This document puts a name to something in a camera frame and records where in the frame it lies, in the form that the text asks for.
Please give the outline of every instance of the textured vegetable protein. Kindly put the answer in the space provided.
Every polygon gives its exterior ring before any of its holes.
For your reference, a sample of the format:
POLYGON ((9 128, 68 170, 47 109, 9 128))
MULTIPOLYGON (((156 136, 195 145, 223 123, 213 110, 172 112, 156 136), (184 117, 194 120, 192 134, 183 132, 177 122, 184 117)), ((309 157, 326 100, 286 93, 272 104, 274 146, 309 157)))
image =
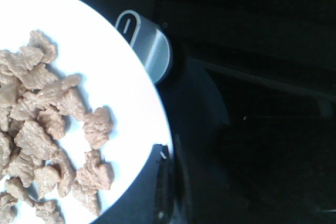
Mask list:
POLYGON ((0 180, 10 176, 6 191, 0 192, 0 224, 15 220, 13 206, 18 200, 35 207, 36 216, 45 223, 64 223, 57 202, 43 201, 55 187, 61 198, 72 190, 98 216, 97 192, 111 188, 112 166, 101 164, 99 152, 113 128, 111 116, 106 108, 86 112, 76 89, 80 77, 73 74, 60 80, 48 70, 56 58, 56 46, 38 30, 30 32, 28 45, 18 53, 0 50, 0 180), (55 142, 66 135, 65 116, 84 123, 85 139, 92 148, 84 153, 86 163, 76 172, 55 142), (26 189, 33 181, 38 199, 26 189))

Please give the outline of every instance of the white plate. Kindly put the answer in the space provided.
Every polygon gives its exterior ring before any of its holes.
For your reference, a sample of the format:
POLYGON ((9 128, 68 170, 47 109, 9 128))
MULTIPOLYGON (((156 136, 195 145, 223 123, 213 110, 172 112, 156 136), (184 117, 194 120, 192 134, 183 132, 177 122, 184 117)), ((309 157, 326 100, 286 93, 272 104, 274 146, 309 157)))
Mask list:
MULTIPOLYGON (((116 177, 110 191, 99 193, 104 212, 132 184, 153 144, 171 147, 169 126, 152 82, 115 28, 79 0, 0 0, 0 7, 0 49, 17 51, 28 43, 31 30, 40 29, 58 45, 59 57, 52 66, 61 74, 81 73, 80 92, 90 107, 107 105, 113 111, 116 125, 101 152, 116 177)), ((80 168, 83 153, 90 150, 81 125, 73 120, 60 145, 80 168)), ((66 223, 95 220, 71 193, 59 199, 54 190, 46 198, 58 199, 66 223)), ((20 202, 15 223, 44 222, 35 217, 34 208, 20 202)))

